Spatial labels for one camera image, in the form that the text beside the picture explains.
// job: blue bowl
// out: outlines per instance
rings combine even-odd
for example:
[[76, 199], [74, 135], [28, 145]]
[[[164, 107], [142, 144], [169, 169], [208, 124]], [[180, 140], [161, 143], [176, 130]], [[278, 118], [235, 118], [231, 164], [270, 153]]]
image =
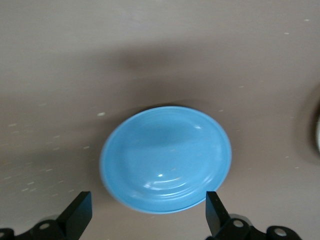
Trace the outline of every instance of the blue bowl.
[[231, 145], [208, 115], [181, 106], [142, 111], [119, 125], [100, 157], [102, 181], [124, 205], [152, 214], [189, 209], [216, 191]]

